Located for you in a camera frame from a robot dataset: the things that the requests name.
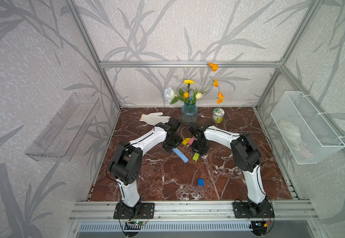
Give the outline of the lime green block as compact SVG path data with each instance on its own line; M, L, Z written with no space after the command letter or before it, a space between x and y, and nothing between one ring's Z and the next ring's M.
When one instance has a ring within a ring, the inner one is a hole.
M200 157L200 154L199 153L195 153L194 156L193 156L193 160L194 161L198 161L199 157Z

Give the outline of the pink rectangular block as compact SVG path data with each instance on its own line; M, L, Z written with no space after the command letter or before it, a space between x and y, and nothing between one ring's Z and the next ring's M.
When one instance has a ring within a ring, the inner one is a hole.
M196 139L194 137L190 138L189 141L188 141L188 144L189 145L192 145L192 143L195 141Z

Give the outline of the yellow rectangular block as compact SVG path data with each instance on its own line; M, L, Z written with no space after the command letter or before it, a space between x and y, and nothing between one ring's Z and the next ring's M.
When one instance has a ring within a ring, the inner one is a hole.
M186 138L183 140L182 144L186 146L190 142L191 138Z

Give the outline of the light blue slanted block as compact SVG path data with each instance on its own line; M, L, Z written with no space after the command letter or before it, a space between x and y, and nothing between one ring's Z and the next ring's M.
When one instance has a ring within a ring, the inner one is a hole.
M179 157L184 163L187 163L189 161L189 159L184 154L180 154Z

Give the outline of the dark blue cube block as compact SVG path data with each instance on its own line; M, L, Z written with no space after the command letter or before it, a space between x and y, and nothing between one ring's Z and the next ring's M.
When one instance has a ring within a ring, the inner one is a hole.
M203 179L198 179L198 186L204 186L204 180Z

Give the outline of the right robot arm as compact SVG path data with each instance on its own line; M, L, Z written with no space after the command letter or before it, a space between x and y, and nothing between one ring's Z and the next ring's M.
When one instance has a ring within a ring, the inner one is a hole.
M232 151L236 166L242 170L246 187L247 201L234 202L236 218L275 218L270 199L263 189L261 178L261 156L254 139L249 134L232 133L215 126L199 126L193 123L189 131L195 138L192 151L199 155L207 154L208 142L221 144Z

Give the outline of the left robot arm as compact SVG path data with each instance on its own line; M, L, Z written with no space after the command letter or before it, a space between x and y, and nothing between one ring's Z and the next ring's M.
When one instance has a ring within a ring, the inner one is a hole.
M179 127L179 120L171 118L166 123L156 124L151 131L138 139L119 143L108 168L119 185L122 206L129 209L140 206L137 179L141 171L142 158L160 143L166 152L176 149L183 142L177 133Z

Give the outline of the white knit glove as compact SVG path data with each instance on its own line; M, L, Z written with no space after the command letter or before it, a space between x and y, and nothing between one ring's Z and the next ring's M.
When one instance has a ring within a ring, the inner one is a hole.
M158 123L167 123L170 116L164 116L163 112L156 112L150 114L142 114L139 119L140 122L145 122L148 125L155 126Z

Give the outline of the blue glass vase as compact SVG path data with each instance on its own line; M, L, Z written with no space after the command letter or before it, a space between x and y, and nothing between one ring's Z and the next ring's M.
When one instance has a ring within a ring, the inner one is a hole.
M197 123L197 118L198 108L196 104L184 103L183 107L181 108L181 121L186 125L190 125Z

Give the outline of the small green tin can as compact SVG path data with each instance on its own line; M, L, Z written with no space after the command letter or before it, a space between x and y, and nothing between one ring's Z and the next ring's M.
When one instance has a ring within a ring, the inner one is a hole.
M212 121L216 124L219 124L223 121L225 116L225 111L222 108L215 108L213 110Z

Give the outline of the artificial flower bouquet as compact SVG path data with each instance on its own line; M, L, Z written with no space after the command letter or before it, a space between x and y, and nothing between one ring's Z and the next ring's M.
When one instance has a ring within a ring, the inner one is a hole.
M217 104L222 104L225 98L224 93L220 91L219 80L217 78L210 80L210 73L217 72L219 66L213 62L207 63L209 69L204 70L205 75L200 78L200 84L196 87L192 85L195 84L194 76L197 75L194 69L187 69L183 71L183 88L172 89L167 88L163 92L164 100L173 105L178 101L183 102L186 105L194 105L196 102L203 98L204 95L208 93L208 90L212 87L218 89L218 94L216 98Z

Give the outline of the left controller board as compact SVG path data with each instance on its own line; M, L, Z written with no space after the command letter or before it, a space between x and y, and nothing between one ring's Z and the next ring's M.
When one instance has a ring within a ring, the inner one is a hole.
M141 230L142 227L146 226L148 221L128 221L125 223L126 230Z

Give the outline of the controller board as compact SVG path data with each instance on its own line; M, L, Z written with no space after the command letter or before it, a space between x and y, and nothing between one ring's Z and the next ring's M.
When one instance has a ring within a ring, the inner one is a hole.
M126 230L141 230L142 227L146 226L148 221L128 221L125 223Z
M251 233L257 237L264 237L270 232L270 222L265 221L252 221L249 228L252 229Z

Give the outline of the right controller board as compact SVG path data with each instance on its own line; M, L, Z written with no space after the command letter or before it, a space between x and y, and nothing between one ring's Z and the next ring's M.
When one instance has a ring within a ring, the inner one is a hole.
M252 229L251 233L257 237L264 237L270 232L270 222L265 221L252 221L249 228Z

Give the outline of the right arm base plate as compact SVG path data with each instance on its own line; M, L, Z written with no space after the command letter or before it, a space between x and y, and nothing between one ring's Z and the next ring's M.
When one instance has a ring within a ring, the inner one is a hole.
M234 201L232 203L235 218L240 219L273 219L275 213L272 204L267 200L256 204L251 201L241 202Z

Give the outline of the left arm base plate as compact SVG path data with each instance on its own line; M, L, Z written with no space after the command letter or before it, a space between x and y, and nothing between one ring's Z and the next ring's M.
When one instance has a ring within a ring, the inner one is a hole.
M123 202L117 203L114 210L114 219L152 219L154 217L155 204L138 202L134 207L129 207Z

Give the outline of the clear acrylic wall shelf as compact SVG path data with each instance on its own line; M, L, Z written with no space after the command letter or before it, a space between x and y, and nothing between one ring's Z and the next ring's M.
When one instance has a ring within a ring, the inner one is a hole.
M70 162L100 108L99 97L73 93L24 154L36 162Z

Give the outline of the aluminium front rail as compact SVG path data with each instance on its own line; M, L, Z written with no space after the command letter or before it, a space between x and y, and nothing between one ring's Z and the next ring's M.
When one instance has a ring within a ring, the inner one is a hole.
M309 200L273 200L275 218L264 215L264 219L276 221L319 220ZM248 220L236 218L232 201L155 201L151 221L231 221ZM114 221L116 202L77 202L69 217L69 222Z

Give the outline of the aluminium cage frame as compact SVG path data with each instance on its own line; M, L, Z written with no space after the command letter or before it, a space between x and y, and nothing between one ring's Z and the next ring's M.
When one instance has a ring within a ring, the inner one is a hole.
M208 67L207 61L100 61L98 55L95 52L92 41L88 35L88 32L84 26L83 20L81 18L81 11L78 9L78 6L74 1L65 1L67 11L72 15L74 22L77 24L78 30L80 31L85 44L87 45L91 56L93 57L94 63L96 64L99 73L103 77L104 81L107 83L107 87L110 92L113 93L113 87L110 85L107 76L104 72L105 68L157 68L157 67L168 67L168 68L199 68L199 67ZM311 25L315 16L319 12L319 9L323 6L336 6L336 1L311 1L308 10L304 16L304 19L300 23L299 28L295 32L293 39L291 40L287 50L284 53L284 56L279 61L217 61L215 62L221 67L224 68L274 68L274 74L271 77L267 87L263 91L263 95L257 103L257 108L262 104L262 101L267 97L268 92L273 87L276 82L278 75L282 75L286 80L291 84L291 86L296 90L302 93L302 96L307 98L309 102L319 111L326 122L329 123L330 127L341 136L341 141L345 144L345 133L342 131L341 127L333 121L331 114L326 113L325 109L321 104L315 100L315 98L310 94L309 90L305 89L302 83L297 80L293 73L287 68L286 63L290 56L293 54L295 47L300 42L301 38L304 36L307 28Z

